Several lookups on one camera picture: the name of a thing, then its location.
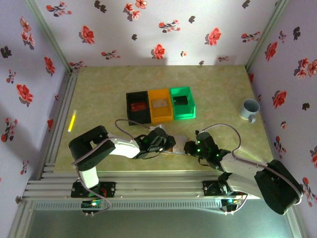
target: gray mug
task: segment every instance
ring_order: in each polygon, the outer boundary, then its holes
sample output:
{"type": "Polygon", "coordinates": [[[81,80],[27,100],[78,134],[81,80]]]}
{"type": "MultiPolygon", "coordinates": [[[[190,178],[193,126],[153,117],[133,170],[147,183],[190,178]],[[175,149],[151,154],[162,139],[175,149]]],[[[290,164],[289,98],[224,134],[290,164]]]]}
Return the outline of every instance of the gray mug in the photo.
{"type": "Polygon", "coordinates": [[[257,118],[256,114],[260,110],[259,103],[254,99],[246,99],[239,111],[239,115],[242,119],[248,120],[250,123],[255,123],[257,118]]]}

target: beige tabletop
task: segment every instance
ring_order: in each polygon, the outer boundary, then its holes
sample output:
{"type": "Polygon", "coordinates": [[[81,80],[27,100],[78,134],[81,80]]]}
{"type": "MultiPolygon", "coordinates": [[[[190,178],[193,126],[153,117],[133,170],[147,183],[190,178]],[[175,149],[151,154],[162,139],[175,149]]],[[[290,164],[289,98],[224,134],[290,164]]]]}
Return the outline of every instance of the beige tabletop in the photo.
{"type": "MultiPolygon", "coordinates": [[[[56,172],[73,172],[68,143],[98,126],[114,135],[128,138],[114,125],[126,119],[128,92],[190,86],[196,103],[196,118],[165,122],[170,135],[186,135],[195,140],[195,130],[215,123],[228,123],[241,134],[238,155],[257,161],[273,159],[261,116],[255,123],[242,120],[238,110],[247,98],[254,98],[244,66],[118,66],[81,68],[72,97],[55,164],[56,172]],[[76,119],[71,132],[68,125],[73,111],[76,119]]],[[[120,126],[134,136],[148,134],[141,126],[120,126]]],[[[238,144],[235,132],[224,126],[209,130],[219,148],[232,150],[238,144]]],[[[192,156],[161,154],[149,160],[131,160],[110,155],[97,166],[98,171],[200,171],[212,170],[199,165],[192,156]]]]}

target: green bin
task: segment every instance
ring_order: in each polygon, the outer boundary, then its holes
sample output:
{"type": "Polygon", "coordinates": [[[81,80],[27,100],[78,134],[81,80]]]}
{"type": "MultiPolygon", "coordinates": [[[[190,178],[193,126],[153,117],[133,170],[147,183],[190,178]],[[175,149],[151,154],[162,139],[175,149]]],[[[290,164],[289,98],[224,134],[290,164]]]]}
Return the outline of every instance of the green bin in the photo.
{"type": "Polygon", "coordinates": [[[170,88],[174,120],[196,117],[196,105],[190,87],[170,88]]]}

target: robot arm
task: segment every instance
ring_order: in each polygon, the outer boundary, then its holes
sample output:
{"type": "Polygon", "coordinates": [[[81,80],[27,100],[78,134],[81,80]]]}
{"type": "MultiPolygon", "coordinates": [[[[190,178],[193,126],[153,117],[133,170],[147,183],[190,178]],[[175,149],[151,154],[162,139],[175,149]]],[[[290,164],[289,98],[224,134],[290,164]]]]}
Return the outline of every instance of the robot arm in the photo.
{"type": "Polygon", "coordinates": [[[235,191],[263,199],[278,214],[285,214],[303,196],[303,189],[278,160],[257,163],[240,158],[234,153],[219,149],[208,132],[196,132],[196,142],[185,144],[185,153],[206,159],[214,169],[223,171],[219,177],[219,191],[230,194],[235,191]]]}
{"type": "Polygon", "coordinates": [[[161,153],[175,144],[174,137],[167,135],[160,127],[130,141],[111,135],[100,125],[73,139],[68,146],[83,183],[87,188],[92,188],[99,183],[96,165],[106,156],[146,159],[149,153],[161,153]],[[92,148],[91,142],[96,145],[95,148],[92,148]]]}
{"type": "MultiPolygon", "coordinates": [[[[96,165],[106,156],[147,159],[149,153],[161,153],[175,144],[174,137],[160,127],[155,127],[148,135],[126,140],[97,126],[73,139],[69,148],[83,185],[90,189],[99,184],[96,165]]],[[[184,151],[199,160],[205,159],[212,168],[224,172],[218,178],[217,186],[213,187],[217,195],[230,195],[235,191],[251,194],[262,198],[278,214],[285,214],[289,207],[301,201],[302,187],[278,160],[256,163],[239,158],[233,152],[219,149],[211,135],[204,131],[196,131],[196,142],[186,142],[184,151]]]]}

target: floral wallpaper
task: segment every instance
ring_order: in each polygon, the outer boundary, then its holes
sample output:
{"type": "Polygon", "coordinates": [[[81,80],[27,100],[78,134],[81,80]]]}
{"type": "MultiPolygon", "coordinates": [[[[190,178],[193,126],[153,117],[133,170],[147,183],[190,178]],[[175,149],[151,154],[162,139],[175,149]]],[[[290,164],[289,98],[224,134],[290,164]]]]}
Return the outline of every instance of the floral wallpaper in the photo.
{"type": "Polygon", "coordinates": [[[70,67],[245,65],[276,8],[276,0],[30,1],[70,67]]]}
{"type": "MultiPolygon", "coordinates": [[[[62,8],[55,6],[56,13],[62,8]]],[[[6,238],[16,198],[39,169],[65,68],[22,0],[1,2],[0,21],[7,22],[0,26],[0,238],[6,238]]]]}
{"type": "Polygon", "coordinates": [[[316,11],[315,0],[289,1],[249,70],[275,157],[305,192],[307,237],[316,237],[317,220],[316,11]]]}

